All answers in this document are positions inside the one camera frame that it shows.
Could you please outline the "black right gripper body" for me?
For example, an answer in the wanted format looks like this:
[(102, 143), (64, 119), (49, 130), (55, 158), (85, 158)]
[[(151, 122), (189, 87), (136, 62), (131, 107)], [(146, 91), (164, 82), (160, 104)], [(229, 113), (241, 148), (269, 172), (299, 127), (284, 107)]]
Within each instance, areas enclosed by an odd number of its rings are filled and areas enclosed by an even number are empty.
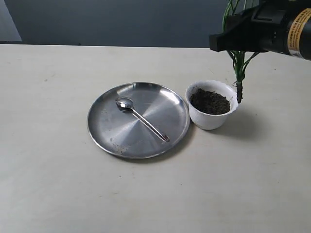
[(311, 58), (311, 2), (260, 0), (252, 16), (259, 46), (266, 51)]

